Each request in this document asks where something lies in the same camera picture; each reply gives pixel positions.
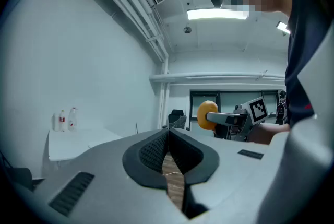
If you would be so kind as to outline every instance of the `ceiling light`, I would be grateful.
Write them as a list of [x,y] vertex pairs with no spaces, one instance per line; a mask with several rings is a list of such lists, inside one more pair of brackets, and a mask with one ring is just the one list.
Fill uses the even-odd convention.
[[188,19],[206,19],[206,18],[232,18],[246,20],[248,11],[230,10],[230,9],[191,9],[187,11]]
[[290,34],[290,31],[287,29],[287,25],[282,23],[281,21],[278,22],[278,24],[276,25],[277,29],[282,30],[285,33]]

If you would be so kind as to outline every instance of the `wooden floor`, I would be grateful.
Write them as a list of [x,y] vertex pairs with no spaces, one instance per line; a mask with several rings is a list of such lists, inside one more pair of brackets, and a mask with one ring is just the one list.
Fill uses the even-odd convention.
[[184,191],[184,179],[169,152],[163,161],[162,174],[167,179],[169,198],[181,210]]

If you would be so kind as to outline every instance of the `ceiling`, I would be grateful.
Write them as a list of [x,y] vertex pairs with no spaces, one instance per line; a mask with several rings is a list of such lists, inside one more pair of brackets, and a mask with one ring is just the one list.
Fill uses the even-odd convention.
[[[210,0],[165,0],[157,5],[174,52],[192,50],[270,51],[286,54],[289,36],[276,28],[287,23],[282,13],[251,12],[246,20],[187,19],[187,10],[213,7]],[[191,27],[189,34],[184,27]]]

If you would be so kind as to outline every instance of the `chair headrest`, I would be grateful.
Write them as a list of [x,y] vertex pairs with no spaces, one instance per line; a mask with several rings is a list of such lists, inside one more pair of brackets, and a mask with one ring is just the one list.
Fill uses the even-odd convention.
[[173,110],[171,114],[183,116],[183,110]]

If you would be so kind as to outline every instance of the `white table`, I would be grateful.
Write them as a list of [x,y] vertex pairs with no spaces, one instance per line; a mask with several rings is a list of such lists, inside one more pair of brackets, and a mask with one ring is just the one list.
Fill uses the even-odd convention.
[[96,145],[122,137],[107,129],[79,129],[76,132],[49,132],[50,161],[65,161],[78,157]]

